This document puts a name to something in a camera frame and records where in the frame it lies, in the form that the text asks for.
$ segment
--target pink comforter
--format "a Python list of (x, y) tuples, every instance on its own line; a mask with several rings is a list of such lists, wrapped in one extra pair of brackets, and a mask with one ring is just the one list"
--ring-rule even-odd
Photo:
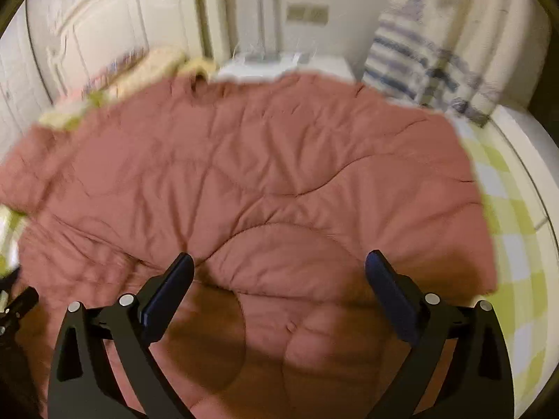
[(20, 259), (41, 302), (20, 340), (44, 395), (67, 305), (135, 293), (181, 251), (196, 280), (152, 351), (199, 419), (362, 419), (401, 363), (372, 249), (451, 302), (496, 286), (445, 118), (319, 76), (164, 80), (72, 133), (33, 127), (0, 185), (31, 218)]

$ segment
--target bolt head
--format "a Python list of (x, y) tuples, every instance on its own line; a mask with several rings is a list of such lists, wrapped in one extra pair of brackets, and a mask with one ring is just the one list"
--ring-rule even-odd
[(439, 302), (441, 302), (441, 299), (435, 293), (427, 293), (425, 295), (425, 300), (432, 306), (436, 306)]
[(129, 306), (133, 302), (134, 302), (134, 295), (130, 293), (123, 294), (118, 300), (118, 303), (123, 307)]
[(486, 312), (490, 312), (491, 310), (493, 310), (493, 305), (486, 300), (480, 301), (480, 307)]
[(82, 305), (78, 301), (74, 301), (72, 302), (72, 304), (68, 306), (68, 312), (71, 313), (77, 312), (81, 306)]

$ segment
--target wardrobe door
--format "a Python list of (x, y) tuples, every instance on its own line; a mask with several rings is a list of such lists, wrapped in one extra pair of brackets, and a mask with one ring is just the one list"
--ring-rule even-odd
[(23, 3), (0, 38), (0, 159), (50, 107), (31, 49)]

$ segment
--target striped blanket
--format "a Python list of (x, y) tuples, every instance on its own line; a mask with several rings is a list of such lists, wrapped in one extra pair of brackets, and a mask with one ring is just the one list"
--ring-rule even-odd
[(485, 124), (521, 58), (534, 1), (389, 2), (363, 81), (392, 97)]

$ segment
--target light switch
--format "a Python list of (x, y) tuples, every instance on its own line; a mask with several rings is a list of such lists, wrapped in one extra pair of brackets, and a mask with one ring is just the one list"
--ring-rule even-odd
[(328, 24), (329, 7), (310, 3), (297, 3), (287, 6), (287, 21), (310, 23), (313, 25)]

